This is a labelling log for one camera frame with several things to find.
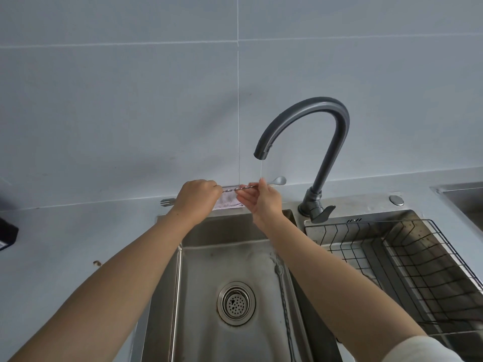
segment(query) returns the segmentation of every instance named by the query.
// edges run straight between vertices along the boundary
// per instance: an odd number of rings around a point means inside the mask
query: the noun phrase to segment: metal spoon
[[[272,180],[271,182],[267,183],[267,185],[270,185],[270,184],[285,185],[286,183],[287,183],[287,179],[285,178],[285,176],[278,176],[274,180]],[[254,188],[254,187],[257,187],[257,186],[258,186],[258,184],[250,185],[248,187],[243,187],[243,188],[227,189],[227,190],[223,191],[223,193],[232,192],[232,191],[239,191],[241,189]]]
[[[267,183],[268,185],[285,185],[287,183],[287,179],[285,178],[285,176],[278,176],[276,177],[274,180],[272,180],[271,182]],[[248,188],[253,188],[253,187],[257,187],[258,184],[255,184],[255,185],[250,185],[248,187],[243,187],[243,188],[234,188],[234,189],[227,189],[225,191],[223,191],[223,193],[227,193],[227,192],[232,192],[232,191],[239,191],[241,189],[248,189]],[[169,206],[172,206],[174,205],[174,202],[176,201],[176,198],[166,198],[166,199],[163,199],[160,203],[161,203],[161,206],[163,207],[169,207]]]

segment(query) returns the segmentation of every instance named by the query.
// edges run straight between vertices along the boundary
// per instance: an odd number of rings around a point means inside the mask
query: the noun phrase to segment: countertop
[[[430,187],[480,182],[483,167],[329,181],[323,199],[400,192],[419,217],[432,219],[474,273],[483,279],[483,237]],[[300,201],[310,184],[280,187],[285,202]],[[169,208],[160,198],[97,202],[0,212],[19,227],[17,242],[0,251],[0,360],[10,358],[96,269]],[[132,336],[116,357],[128,362]]]

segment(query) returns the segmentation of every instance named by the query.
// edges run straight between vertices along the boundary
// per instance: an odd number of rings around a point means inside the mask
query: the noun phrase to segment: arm
[[[112,361],[179,243],[222,191],[213,180],[185,183],[171,211],[80,285],[10,362]]]
[[[380,362],[402,341],[426,335],[386,293],[311,241],[281,213],[281,196],[261,179],[238,192],[255,224],[302,287],[317,313],[359,362]]]

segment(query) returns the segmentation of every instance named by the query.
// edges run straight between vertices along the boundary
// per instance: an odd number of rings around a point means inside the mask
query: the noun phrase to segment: drain strainer
[[[233,326],[243,325],[255,311],[255,295],[243,282],[232,282],[218,295],[218,313],[221,319]]]

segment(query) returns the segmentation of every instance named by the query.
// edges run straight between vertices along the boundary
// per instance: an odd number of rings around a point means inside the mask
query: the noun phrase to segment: metal wire basket
[[[483,332],[483,285],[431,220],[350,222],[306,231],[384,290],[428,335],[448,344],[447,335]]]

